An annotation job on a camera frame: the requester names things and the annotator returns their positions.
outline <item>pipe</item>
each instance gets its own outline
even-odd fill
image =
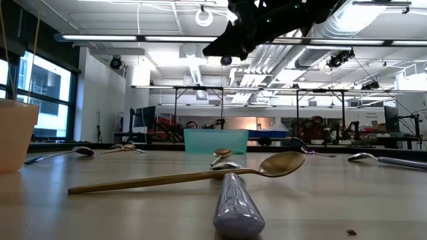
[[[61,14],[59,14],[56,10],[54,10],[54,8],[52,8],[51,6],[49,6],[46,2],[44,2],[44,0],[40,0],[40,2],[42,2],[42,4],[44,4],[46,7],[48,7],[50,10],[52,10],[52,12],[54,12],[56,15],[58,15],[60,18],[62,18],[62,20],[64,20],[66,23],[68,23],[72,28],[74,28],[77,32],[80,33],[80,30],[74,26],[73,24],[71,24],[68,20],[66,20],[66,18],[64,18]]]

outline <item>white column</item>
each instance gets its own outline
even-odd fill
[[[123,132],[129,131],[129,121],[131,108],[137,109],[148,107],[149,89],[132,89],[132,85],[149,85],[150,68],[146,64],[139,66],[129,66],[126,71],[125,88],[125,117],[123,118]],[[133,127],[134,133],[145,133],[143,127]]]

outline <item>teal plastic bin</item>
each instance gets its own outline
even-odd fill
[[[184,129],[185,152],[210,153],[231,149],[233,154],[246,153],[248,130]]]

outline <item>plastic cup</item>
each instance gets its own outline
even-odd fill
[[[0,99],[0,173],[22,168],[39,106]]]

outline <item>gold spoon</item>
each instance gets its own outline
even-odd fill
[[[211,166],[214,166],[215,164],[219,163],[222,159],[226,159],[227,157],[231,156],[232,150],[230,149],[216,149],[213,153],[213,156],[216,157],[215,160],[211,163]]]
[[[259,171],[255,169],[226,169],[217,171],[206,171],[199,173],[184,173],[178,175],[168,175],[161,177],[148,177],[115,183],[104,183],[98,185],[88,185],[83,187],[72,187],[68,189],[68,194],[89,193],[97,191],[109,191],[117,189],[129,189],[135,187],[149,187],[166,185],[172,183],[185,183],[189,181],[199,181],[204,179],[214,179],[223,177],[227,173],[235,174],[257,174],[264,177],[283,177],[299,169],[304,163],[304,155],[297,152],[278,153],[264,160]]]
[[[110,147],[110,150],[106,150],[106,151],[102,151],[101,154],[104,153],[117,153],[120,151],[128,151],[128,150],[132,150],[135,149],[135,145],[134,144],[126,144],[124,146],[120,145],[120,144],[116,144]]]

